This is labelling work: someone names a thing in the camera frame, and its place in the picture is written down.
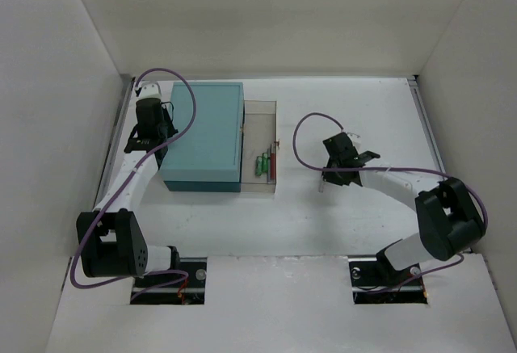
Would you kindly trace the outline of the teal makeup box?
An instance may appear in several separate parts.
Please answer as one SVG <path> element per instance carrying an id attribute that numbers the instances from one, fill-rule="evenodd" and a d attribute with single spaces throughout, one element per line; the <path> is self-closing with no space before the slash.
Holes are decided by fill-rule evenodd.
<path id="1" fill-rule="evenodd" d="M 169 191 L 241 191 L 244 92 L 240 82 L 175 82 L 173 124 L 189 130 L 168 145 L 159 174 Z"/>

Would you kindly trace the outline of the red makeup pencil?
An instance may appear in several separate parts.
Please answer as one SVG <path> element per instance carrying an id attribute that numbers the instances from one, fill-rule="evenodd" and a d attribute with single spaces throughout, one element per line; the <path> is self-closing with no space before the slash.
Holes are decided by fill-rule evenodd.
<path id="1" fill-rule="evenodd" d="M 269 159 L 270 159 L 270 164 L 269 164 L 270 180 L 272 182 L 275 182 L 276 179 L 277 179 L 277 175 L 276 175 L 276 145 L 272 145 L 271 146 L 271 152 L 270 152 Z"/>

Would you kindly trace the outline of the green tube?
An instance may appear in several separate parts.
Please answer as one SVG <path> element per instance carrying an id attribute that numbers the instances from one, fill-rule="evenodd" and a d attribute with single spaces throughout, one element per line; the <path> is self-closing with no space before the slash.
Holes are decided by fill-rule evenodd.
<path id="1" fill-rule="evenodd" d="M 255 169 L 254 173 L 256 177 L 260 177 L 263 172 L 263 159 L 261 157 L 256 157 L 255 160 Z"/>
<path id="2" fill-rule="evenodd" d="M 269 168 L 269 155 L 267 152 L 262 154 L 260 167 L 261 174 L 267 174 Z"/>

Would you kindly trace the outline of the clear acrylic drawer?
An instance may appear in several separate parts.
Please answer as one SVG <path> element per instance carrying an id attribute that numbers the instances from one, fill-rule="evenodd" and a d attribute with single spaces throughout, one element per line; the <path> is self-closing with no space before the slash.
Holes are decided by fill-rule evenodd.
<path id="1" fill-rule="evenodd" d="M 242 146 L 241 192 L 274 195 L 278 181 L 279 147 L 276 147 L 275 182 L 267 183 L 267 174 L 256 177 L 256 157 L 262 157 L 277 137 L 277 102 L 246 100 Z"/>

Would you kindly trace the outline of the grey eyeliner pencil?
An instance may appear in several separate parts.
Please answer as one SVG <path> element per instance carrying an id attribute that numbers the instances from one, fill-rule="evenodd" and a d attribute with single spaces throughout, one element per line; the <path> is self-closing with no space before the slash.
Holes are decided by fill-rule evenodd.
<path id="1" fill-rule="evenodd" d="M 272 170 L 271 170 L 271 154 L 272 145 L 267 149 L 267 183 L 272 181 Z"/>

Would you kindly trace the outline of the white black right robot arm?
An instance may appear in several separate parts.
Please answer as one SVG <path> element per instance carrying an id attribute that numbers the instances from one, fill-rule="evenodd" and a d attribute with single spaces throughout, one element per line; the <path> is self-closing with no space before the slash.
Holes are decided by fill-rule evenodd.
<path id="1" fill-rule="evenodd" d="M 329 155 L 323 179 L 338 186 L 356 184 L 378 191 L 415 212 L 418 232 L 376 253 L 375 275 L 383 284 L 395 284 L 404 272 L 428 260 L 448 261 L 485 236 L 486 224 L 467 186 L 441 174 L 416 170 L 369 170 L 378 159 L 371 151 L 359 153 L 344 132 L 323 141 Z"/>

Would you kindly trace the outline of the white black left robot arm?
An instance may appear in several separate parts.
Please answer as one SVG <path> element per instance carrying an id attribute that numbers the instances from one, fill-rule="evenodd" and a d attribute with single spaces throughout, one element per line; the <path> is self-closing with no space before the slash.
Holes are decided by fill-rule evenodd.
<path id="1" fill-rule="evenodd" d="M 181 278 L 179 252 L 173 246 L 146 243 L 137 209 L 167 154 L 165 142 L 177 130 L 158 95 L 137 100 L 136 116 L 113 184 L 92 212 L 82 212 L 77 219 L 82 270 L 89 278 L 153 273 L 160 285 L 169 288 Z"/>

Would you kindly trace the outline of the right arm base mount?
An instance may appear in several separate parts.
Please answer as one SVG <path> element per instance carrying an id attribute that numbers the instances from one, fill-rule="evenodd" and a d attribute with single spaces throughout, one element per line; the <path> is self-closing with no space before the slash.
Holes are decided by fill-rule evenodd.
<path id="1" fill-rule="evenodd" d="M 419 264 L 385 270 L 375 256 L 349 258 L 348 264 L 355 305 L 427 304 L 422 277 L 409 281 L 421 273 Z"/>

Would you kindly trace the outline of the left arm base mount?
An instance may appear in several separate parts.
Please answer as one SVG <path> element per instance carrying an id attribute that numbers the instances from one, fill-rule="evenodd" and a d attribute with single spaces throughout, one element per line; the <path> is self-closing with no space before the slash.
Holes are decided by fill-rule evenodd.
<path id="1" fill-rule="evenodd" d="M 206 258 L 182 258 L 182 275 L 148 275 L 135 278 L 132 286 L 131 305 L 203 305 L 207 282 Z"/>

